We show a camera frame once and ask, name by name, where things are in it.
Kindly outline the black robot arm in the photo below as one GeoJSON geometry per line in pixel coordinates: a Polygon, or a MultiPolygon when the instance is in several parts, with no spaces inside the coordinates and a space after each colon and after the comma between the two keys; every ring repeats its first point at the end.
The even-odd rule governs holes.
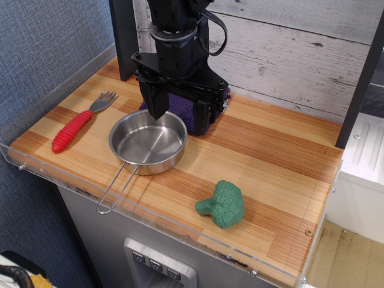
{"type": "Polygon", "coordinates": [[[149,33],[155,41],[154,53],[132,55],[137,65],[137,80],[149,114],[159,119],[170,108],[171,94],[192,102],[188,117],[194,134],[206,134],[224,110],[228,83],[208,65],[210,56],[218,56],[224,41],[209,50],[209,21],[224,22],[206,8],[210,1],[149,1],[149,33]]]}

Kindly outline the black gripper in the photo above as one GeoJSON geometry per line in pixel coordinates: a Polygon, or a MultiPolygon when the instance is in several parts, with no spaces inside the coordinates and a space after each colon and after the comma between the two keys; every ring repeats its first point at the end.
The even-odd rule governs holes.
{"type": "Polygon", "coordinates": [[[212,52],[206,28],[170,33],[151,30],[155,53],[136,52],[132,60],[149,114],[158,120],[169,109],[169,94],[193,102],[194,129],[197,136],[206,134],[215,122],[215,114],[223,111],[228,83],[208,65],[209,56],[218,56],[226,47],[212,52]]]}

